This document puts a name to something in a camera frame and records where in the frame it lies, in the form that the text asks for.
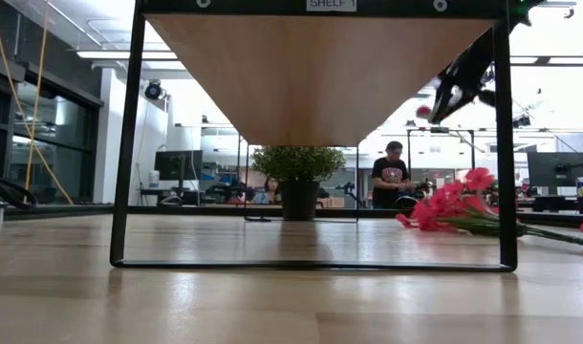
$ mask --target black metal frame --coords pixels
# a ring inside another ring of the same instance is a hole
[[[408,177],[411,180],[412,180],[412,177],[413,177],[413,172],[412,172],[412,165],[413,165],[413,159],[412,159],[412,157],[413,156],[410,154],[410,147],[411,147],[411,145],[410,145],[410,143],[411,143],[410,139],[412,137],[411,134],[413,132],[416,132],[416,131],[419,131],[419,132],[423,132],[424,133],[424,132],[429,132],[429,129],[419,128],[419,129],[408,129],[406,131],[406,138],[407,138],[407,141],[408,141],[408,147],[406,148],[408,154],[406,155],[406,157],[407,157],[406,159],[408,160]],[[470,159],[471,159],[471,163],[472,163],[471,164],[472,169],[475,169],[476,168],[476,149],[474,148],[474,130],[472,130],[472,129],[451,129],[450,131],[454,131],[454,132],[458,132],[458,133],[459,132],[462,132],[462,131],[466,131],[466,132],[468,132],[470,134],[470,146],[472,148],[472,150],[470,151],[471,152]]]
[[[110,263],[117,268],[155,269],[414,269],[468,272],[511,272],[517,268],[516,208],[514,203],[514,158],[512,153],[512,99],[510,90],[510,51],[506,28],[494,33],[496,66],[496,122],[498,136],[498,170],[500,184],[500,264],[445,265],[407,263],[363,263],[323,261],[254,261],[254,262],[191,262],[125,260],[124,245],[132,151],[137,121],[140,68],[147,13],[226,14],[226,15],[317,15],[390,18],[482,18],[508,22],[510,8],[523,6],[517,0],[355,0],[356,11],[308,11],[307,0],[138,0],[135,6],[125,97],[116,203],[111,236]],[[446,3],[446,9],[436,5]]]

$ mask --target black t-shirt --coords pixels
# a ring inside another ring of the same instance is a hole
[[[388,161],[380,158],[372,168],[372,178],[381,178],[386,183],[401,183],[408,179],[408,170],[404,161]],[[398,191],[374,187],[372,203],[374,209],[391,209],[398,200]]]

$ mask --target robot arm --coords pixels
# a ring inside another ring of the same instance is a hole
[[[512,32],[518,24],[531,26],[529,10],[542,2],[543,0],[529,0],[524,13],[511,14],[508,31]],[[507,22],[499,22],[496,27],[503,25],[507,25]],[[484,89],[484,76],[493,61],[493,32],[494,28],[485,32],[438,74],[440,85],[436,89],[436,100],[428,117],[430,123],[441,123],[472,102],[476,96],[481,102],[495,106],[494,92]]]

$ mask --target man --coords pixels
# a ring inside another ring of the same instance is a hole
[[[406,164],[399,159],[402,147],[398,141],[389,142],[385,149],[387,156],[375,161],[372,169],[374,209],[393,209],[399,192],[412,186]]]

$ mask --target yellow cable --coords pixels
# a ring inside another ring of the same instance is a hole
[[[20,103],[20,99],[17,96],[17,92],[15,91],[15,85],[13,84],[13,80],[11,79],[11,72],[9,69],[9,63],[7,62],[7,58],[5,57],[5,50],[3,49],[3,40],[1,39],[1,33],[0,33],[0,50],[1,50],[1,57],[3,57],[3,63],[5,64],[5,71],[7,72],[7,80],[9,81],[9,84],[11,87],[11,92],[13,93],[13,99],[15,99],[15,104],[17,105],[17,109],[19,110],[20,115],[22,115],[24,127],[26,128],[26,131],[28,132],[29,136],[31,137],[31,145],[33,145],[34,134],[32,133],[31,128],[28,126],[28,123],[26,122],[26,115],[24,114],[24,110],[22,109],[22,104]],[[52,179],[54,180],[56,186],[60,189],[60,191],[62,191],[62,194],[64,194],[64,197],[66,197],[69,204],[73,204],[73,201],[71,200],[69,195],[66,193],[66,191],[64,190],[64,188],[62,187],[62,185],[60,184],[58,179],[55,177],[54,172],[52,171],[50,166],[47,164],[45,157],[43,157],[43,154],[41,153],[41,151],[39,150],[39,148],[36,145],[34,146],[34,150],[36,151],[36,154],[39,156],[39,158],[41,158],[41,161],[43,161],[43,165],[45,166],[45,169],[49,172],[50,176],[52,176]]]
[[[45,60],[45,44],[47,43],[47,23],[48,15],[50,13],[49,3],[45,2],[45,14],[43,14],[43,39],[41,40],[41,56],[39,59],[39,73],[36,76],[36,96],[34,97],[34,113],[32,114],[32,128],[31,128],[31,148],[28,154],[28,167],[26,169],[26,182],[24,183],[24,188],[29,189],[31,186],[31,172],[32,172],[32,151],[35,147],[34,140],[34,129],[36,127],[36,116],[39,112],[39,100],[41,97],[41,76],[43,75],[43,61]]]

